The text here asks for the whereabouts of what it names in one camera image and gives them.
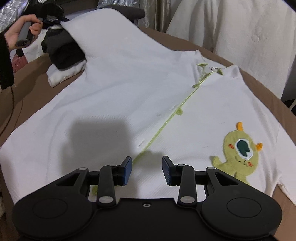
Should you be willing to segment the black fuzzy sleeve forearm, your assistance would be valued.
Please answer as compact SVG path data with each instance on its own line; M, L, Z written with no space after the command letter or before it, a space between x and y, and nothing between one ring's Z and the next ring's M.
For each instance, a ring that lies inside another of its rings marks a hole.
M10 59L10 51L4 34L1 33L1 45L0 45L0 85L1 90L5 90L6 88L12 86L14 84L14 71L11 64Z

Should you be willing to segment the person's left hand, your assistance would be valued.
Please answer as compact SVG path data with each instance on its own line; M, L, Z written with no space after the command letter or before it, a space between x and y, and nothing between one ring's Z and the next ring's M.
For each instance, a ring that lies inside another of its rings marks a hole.
M33 40L35 40L43 28L43 22L39 20L35 15L24 15L14 22L13 25L4 34L6 42L8 44L9 51L16 49L16 42L19 33L26 22L32 22L33 25L29 27L30 32L33 35Z

